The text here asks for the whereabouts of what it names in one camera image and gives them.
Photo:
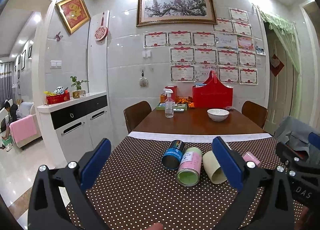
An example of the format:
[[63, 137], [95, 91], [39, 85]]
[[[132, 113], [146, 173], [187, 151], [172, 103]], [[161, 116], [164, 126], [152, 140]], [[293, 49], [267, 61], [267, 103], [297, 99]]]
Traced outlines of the small green potted plant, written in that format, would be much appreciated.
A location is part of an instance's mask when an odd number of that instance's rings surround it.
[[73, 98], [82, 98], [86, 96], [86, 91], [82, 89], [82, 84], [88, 82], [88, 80], [78, 80], [76, 76], [70, 76], [72, 85], [76, 90], [72, 92]]

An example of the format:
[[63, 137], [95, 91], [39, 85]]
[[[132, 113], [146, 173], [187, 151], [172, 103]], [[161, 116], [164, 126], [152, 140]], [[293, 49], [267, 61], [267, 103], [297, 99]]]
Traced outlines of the white black sideboard cabinet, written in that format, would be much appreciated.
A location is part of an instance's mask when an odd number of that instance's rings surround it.
[[113, 142], [114, 133], [106, 92], [37, 107], [44, 145], [55, 168], [78, 162], [103, 138]]

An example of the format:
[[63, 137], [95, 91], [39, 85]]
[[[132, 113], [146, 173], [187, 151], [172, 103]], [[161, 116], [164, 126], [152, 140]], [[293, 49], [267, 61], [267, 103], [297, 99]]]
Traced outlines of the green flat box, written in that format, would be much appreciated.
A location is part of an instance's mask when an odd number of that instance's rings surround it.
[[[179, 108], [179, 109], [183, 109], [183, 110], [187, 110], [188, 109], [188, 105], [186, 103], [184, 104], [174, 104], [173, 108]], [[156, 110], [165, 110], [165, 103], [159, 103], [156, 106]]]

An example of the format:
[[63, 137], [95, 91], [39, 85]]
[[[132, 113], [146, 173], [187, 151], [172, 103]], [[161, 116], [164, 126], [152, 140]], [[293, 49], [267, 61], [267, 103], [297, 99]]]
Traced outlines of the grey cloth on chair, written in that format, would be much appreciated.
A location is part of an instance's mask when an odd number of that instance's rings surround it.
[[319, 148], [309, 142], [310, 133], [319, 136], [319, 131], [310, 125], [288, 116], [275, 130], [274, 138], [300, 154], [308, 164], [319, 165]]

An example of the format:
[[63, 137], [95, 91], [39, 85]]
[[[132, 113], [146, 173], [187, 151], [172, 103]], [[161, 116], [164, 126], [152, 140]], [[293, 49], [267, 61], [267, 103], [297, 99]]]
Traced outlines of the brown wooden chair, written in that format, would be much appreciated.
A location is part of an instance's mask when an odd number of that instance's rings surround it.
[[151, 106], [147, 101], [140, 101], [127, 107], [124, 110], [127, 132], [130, 133], [133, 131], [151, 111]]
[[267, 118], [267, 108], [253, 103], [252, 101], [245, 101], [241, 113], [260, 128], [264, 128]]

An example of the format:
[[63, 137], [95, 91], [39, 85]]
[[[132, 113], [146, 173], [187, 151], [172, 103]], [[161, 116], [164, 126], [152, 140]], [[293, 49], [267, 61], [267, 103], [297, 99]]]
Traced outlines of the pink green cylindrical cup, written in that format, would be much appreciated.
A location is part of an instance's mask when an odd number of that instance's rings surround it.
[[200, 180], [202, 151], [197, 147], [186, 150], [176, 174], [176, 180], [185, 187], [192, 187]]

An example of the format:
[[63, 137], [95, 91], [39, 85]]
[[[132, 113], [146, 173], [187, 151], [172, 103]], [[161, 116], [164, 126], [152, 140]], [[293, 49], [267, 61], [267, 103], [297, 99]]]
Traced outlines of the clear spray bottle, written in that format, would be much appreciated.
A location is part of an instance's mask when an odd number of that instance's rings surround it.
[[166, 118], [172, 118], [174, 116], [174, 108], [173, 108], [173, 105], [174, 105], [174, 101], [171, 99], [171, 93], [172, 91], [171, 90], [166, 90], [164, 89], [164, 92], [165, 92], [165, 95], [166, 95], [166, 100], [165, 100], [165, 110], [164, 110], [164, 113], [165, 113], [165, 117]]

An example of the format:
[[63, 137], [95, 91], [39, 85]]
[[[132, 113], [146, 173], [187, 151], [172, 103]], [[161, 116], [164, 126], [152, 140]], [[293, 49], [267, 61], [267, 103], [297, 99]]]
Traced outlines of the white wall light switch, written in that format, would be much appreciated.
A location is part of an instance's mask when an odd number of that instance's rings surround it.
[[62, 61], [61, 60], [51, 60], [50, 61], [50, 68], [51, 69], [62, 68]]

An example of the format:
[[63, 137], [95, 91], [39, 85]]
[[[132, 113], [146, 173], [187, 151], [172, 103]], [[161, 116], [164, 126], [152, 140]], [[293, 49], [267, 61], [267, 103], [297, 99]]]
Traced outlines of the right brown wooden chair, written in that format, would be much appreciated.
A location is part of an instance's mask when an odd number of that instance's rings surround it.
[[267, 118], [267, 108], [253, 103], [252, 101], [245, 101], [241, 113], [260, 128], [264, 128]]

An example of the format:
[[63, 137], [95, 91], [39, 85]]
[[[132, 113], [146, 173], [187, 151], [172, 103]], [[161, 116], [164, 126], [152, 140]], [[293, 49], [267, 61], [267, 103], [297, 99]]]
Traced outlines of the blue black printed can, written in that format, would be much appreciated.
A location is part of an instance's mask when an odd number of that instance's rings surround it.
[[185, 151], [186, 151], [186, 146], [183, 141], [181, 140], [172, 141], [162, 156], [161, 161], [163, 166], [169, 170], [178, 169]]

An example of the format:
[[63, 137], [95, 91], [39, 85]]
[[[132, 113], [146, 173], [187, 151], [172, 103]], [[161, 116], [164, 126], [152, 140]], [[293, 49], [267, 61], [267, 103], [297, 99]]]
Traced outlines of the small pink cup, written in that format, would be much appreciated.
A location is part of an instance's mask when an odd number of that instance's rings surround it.
[[261, 167], [261, 162], [250, 151], [247, 151], [244, 155], [242, 155], [242, 158], [246, 162], [253, 162], [257, 167]]

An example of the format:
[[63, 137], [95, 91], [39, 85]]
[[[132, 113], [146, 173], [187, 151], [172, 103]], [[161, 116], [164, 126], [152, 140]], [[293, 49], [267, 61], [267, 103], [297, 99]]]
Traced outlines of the red diamond door decoration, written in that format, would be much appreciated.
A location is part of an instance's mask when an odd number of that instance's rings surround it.
[[280, 59], [274, 54], [270, 58], [270, 70], [272, 74], [276, 77], [280, 71], [284, 68], [284, 64], [280, 61]]

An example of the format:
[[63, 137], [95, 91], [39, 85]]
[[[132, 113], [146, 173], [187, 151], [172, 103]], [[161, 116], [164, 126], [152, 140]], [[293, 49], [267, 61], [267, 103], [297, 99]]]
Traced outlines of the left brown wooden chair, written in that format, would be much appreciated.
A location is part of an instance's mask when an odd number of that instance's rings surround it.
[[124, 110], [127, 132], [130, 133], [133, 131], [151, 111], [151, 106], [147, 101], [140, 101], [127, 107]]

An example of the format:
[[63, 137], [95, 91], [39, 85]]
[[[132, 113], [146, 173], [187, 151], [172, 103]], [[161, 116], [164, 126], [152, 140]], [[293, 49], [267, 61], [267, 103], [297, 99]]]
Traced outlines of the red box on table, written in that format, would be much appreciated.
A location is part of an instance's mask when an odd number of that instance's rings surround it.
[[177, 103], [178, 102], [178, 95], [177, 95], [177, 85], [171, 85], [171, 86], [166, 86], [166, 90], [171, 90], [171, 99]]

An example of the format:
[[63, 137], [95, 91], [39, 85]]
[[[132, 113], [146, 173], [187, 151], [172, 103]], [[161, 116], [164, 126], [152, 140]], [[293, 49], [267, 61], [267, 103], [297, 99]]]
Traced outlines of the red box on cabinet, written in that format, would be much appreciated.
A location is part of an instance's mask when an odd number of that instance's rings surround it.
[[70, 100], [70, 94], [68, 91], [64, 92], [63, 94], [55, 94], [55, 93], [46, 91], [45, 95], [46, 95], [46, 104], [47, 105], [63, 103], [65, 101]]

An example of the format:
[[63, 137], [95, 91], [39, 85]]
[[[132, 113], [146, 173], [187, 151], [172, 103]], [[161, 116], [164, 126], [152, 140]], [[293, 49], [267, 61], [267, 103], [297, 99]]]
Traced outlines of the white ceramic bowl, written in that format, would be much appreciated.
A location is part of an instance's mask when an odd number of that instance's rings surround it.
[[207, 110], [207, 114], [212, 121], [221, 122], [228, 118], [229, 111], [219, 108], [211, 108]]

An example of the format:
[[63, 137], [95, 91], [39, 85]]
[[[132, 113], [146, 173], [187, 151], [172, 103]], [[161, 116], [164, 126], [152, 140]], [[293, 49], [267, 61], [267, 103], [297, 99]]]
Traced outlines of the pink cloth on sofa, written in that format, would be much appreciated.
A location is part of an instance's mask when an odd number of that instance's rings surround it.
[[31, 114], [15, 122], [11, 122], [9, 128], [15, 143], [19, 143], [37, 134], [34, 118]]

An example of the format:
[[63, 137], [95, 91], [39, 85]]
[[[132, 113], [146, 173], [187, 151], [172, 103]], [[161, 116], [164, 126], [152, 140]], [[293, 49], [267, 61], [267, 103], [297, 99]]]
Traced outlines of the red round wall ornament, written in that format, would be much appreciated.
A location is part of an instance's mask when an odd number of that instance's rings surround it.
[[96, 41], [102, 41], [107, 37], [108, 28], [105, 24], [105, 12], [102, 13], [100, 26], [95, 30], [94, 38]]

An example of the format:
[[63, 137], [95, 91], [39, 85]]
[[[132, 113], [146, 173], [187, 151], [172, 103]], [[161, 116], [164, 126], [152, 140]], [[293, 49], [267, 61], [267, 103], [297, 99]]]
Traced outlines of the plum blossom framed painting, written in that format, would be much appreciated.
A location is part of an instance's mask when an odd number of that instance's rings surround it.
[[166, 23], [217, 24], [213, 0], [138, 0], [136, 26]]

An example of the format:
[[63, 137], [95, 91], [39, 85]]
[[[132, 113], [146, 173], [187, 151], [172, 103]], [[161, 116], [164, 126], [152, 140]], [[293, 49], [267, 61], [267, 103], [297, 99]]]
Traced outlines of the butterfly wall sticker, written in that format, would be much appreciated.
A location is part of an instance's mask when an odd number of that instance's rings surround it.
[[63, 38], [63, 35], [61, 35], [61, 32], [58, 32], [55, 36], [55, 39], [57, 42], [59, 42]]

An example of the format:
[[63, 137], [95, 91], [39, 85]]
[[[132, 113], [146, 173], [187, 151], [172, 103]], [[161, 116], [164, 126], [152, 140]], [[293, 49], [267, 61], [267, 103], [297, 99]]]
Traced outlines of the hanging white wall brush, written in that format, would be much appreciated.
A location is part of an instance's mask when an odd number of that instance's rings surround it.
[[139, 86], [140, 87], [148, 87], [149, 81], [148, 79], [144, 76], [144, 70], [141, 72], [141, 77], [139, 79]]

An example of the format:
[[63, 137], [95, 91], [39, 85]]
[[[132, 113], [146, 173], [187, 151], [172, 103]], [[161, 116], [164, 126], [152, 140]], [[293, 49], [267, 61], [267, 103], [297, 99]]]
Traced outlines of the red gift bag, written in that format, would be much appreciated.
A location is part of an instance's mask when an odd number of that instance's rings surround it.
[[193, 86], [192, 93], [195, 108], [224, 109], [233, 105], [233, 89], [225, 86], [214, 71], [210, 71], [202, 86]]

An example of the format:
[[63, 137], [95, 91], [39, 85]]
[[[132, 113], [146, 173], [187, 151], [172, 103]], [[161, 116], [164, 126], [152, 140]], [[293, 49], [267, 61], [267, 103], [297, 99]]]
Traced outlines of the cream paper cup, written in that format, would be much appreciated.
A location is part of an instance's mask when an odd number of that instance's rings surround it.
[[227, 181], [227, 177], [221, 169], [213, 151], [207, 151], [202, 157], [203, 167], [213, 184], [221, 184]]

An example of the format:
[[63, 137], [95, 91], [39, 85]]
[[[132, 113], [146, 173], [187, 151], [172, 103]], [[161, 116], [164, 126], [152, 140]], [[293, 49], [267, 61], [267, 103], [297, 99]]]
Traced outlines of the gold red framed picture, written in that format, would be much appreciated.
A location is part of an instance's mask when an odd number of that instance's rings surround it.
[[70, 35], [91, 20], [84, 0], [62, 0], [56, 8]]

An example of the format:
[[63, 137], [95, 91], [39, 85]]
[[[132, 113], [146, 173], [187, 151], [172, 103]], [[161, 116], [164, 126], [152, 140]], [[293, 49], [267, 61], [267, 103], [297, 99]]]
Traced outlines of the seated person in background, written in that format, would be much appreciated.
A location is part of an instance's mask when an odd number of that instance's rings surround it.
[[8, 112], [8, 115], [5, 118], [5, 123], [8, 126], [10, 123], [18, 120], [18, 117], [17, 117], [18, 106], [16, 104], [11, 105], [8, 101], [6, 101], [4, 103], [4, 108]]

